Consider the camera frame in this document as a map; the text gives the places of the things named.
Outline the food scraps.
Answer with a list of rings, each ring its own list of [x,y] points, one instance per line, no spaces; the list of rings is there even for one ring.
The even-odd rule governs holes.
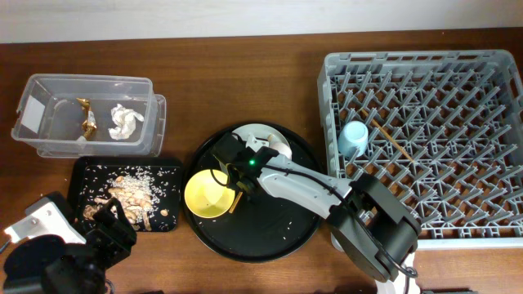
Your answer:
[[[169,208],[161,208],[167,195],[154,185],[150,176],[117,176],[87,197],[83,217],[93,221],[94,215],[111,199],[117,199],[123,213],[135,231],[167,232],[173,228]]]

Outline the yellow bowl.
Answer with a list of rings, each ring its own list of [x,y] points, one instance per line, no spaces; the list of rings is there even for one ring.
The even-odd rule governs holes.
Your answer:
[[[236,192],[223,186],[228,175],[208,169],[195,173],[187,182],[184,199],[186,206],[196,216],[216,218],[230,210]]]

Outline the gold candy wrapper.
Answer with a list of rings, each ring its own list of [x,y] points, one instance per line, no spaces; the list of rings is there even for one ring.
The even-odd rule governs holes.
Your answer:
[[[82,124],[83,134],[78,138],[78,141],[87,141],[94,136],[97,130],[95,115],[92,110],[90,100],[77,98],[77,102],[81,105],[81,108],[86,116],[86,119]]]

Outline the white tissue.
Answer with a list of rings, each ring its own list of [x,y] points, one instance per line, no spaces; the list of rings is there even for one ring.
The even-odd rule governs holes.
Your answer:
[[[144,122],[145,118],[133,109],[127,109],[117,104],[111,109],[111,118],[115,127],[109,128],[110,137],[113,140],[126,140],[136,130],[136,122]]]

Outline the blue cup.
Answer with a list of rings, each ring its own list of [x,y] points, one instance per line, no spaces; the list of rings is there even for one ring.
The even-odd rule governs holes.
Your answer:
[[[360,121],[350,121],[341,130],[337,147],[340,154],[352,158],[362,156],[367,149],[369,131]]]

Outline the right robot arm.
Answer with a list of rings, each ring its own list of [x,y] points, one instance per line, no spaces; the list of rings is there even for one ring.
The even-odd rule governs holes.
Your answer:
[[[226,167],[230,186],[286,199],[325,219],[346,255],[374,280],[417,278],[405,261],[418,248],[421,226],[376,177],[327,176],[268,147],[214,148],[212,155]]]

